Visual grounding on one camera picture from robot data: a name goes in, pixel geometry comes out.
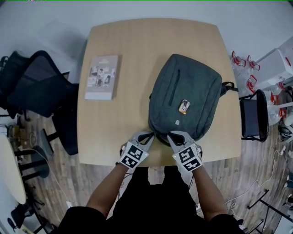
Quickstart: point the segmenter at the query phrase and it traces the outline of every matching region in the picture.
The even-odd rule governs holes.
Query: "hand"
[[[122,147],[120,163],[128,168],[136,168],[149,154],[148,150],[154,141],[154,133],[151,132],[137,132],[131,139]]]
[[[202,166],[202,149],[191,136],[182,131],[171,131],[167,135],[174,154],[172,157],[189,172]]]

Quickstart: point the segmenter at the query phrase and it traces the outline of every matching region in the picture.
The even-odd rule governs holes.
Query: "floor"
[[[42,146],[39,132],[42,128],[45,128],[48,134],[55,132],[52,120],[51,118],[40,117],[32,112],[28,114],[31,122],[25,123],[27,138],[29,139],[30,132],[34,132],[36,136],[35,144]],[[274,151],[280,151],[283,143],[278,139],[277,126],[270,127],[269,133],[269,137],[264,143],[242,141],[241,157],[204,164],[226,201],[246,192],[256,179],[259,180],[259,185],[261,185],[270,178]],[[23,147],[30,147],[33,143],[28,141]],[[111,171],[112,167],[80,164],[78,155],[67,155],[58,139],[51,144],[54,148],[54,154],[49,157],[50,167],[65,194],[58,187],[53,173],[50,173],[46,179],[31,179],[29,183],[35,185],[36,196],[46,204],[42,207],[41,213],[53,224],[59,225],[67,210],[66,201],[69,200],[73,206],[85,206],[93,190]],[[286,147],[284,155],[288,154],[289,149],[292,150],[292,145],[287,144]],[[274,173],[270,181],[266,182],[261,188],[255,183],[248,193],[227,203],[228,208],[231,207],[233,202],[236,203],[233,210],[238,217],[244,219],[244,226],[248,227],[248,230],[252,230],[265,217],[266,207],[262,204],[257,204],[251,210],[246,208],[247,205],[251,205],[262,195],[264,189],[270,190],[264,197],[264,201],[277,209],[281,208],[292,192],[291,189],[283,187],[288,174],[285,159],[276,153],[275,160]],[[289,159],[288,165],[293,168],[293,160]],[[182,177],[187,184],[190,183],[191,175],[184,173]],[[125,179],[120,190],[121,193],[123,193],[130,178],[131,176]],[[163,178],[163,167],[149,169],[151,184],[162,183]],[[198,202],[194,183],[190,193],[194,200]],[[267,219],[268,225],[264,233],[275,231],[280,218],[280,215],[270,211]]]

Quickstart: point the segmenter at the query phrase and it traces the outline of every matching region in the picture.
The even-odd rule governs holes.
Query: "backpack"
[[[220,96],[238,91],[220,74],[188,57],[173,54],[163,66],[150,96],[148,124],[170,146],[167,134],[187,132],[195,141],[211,126]]]

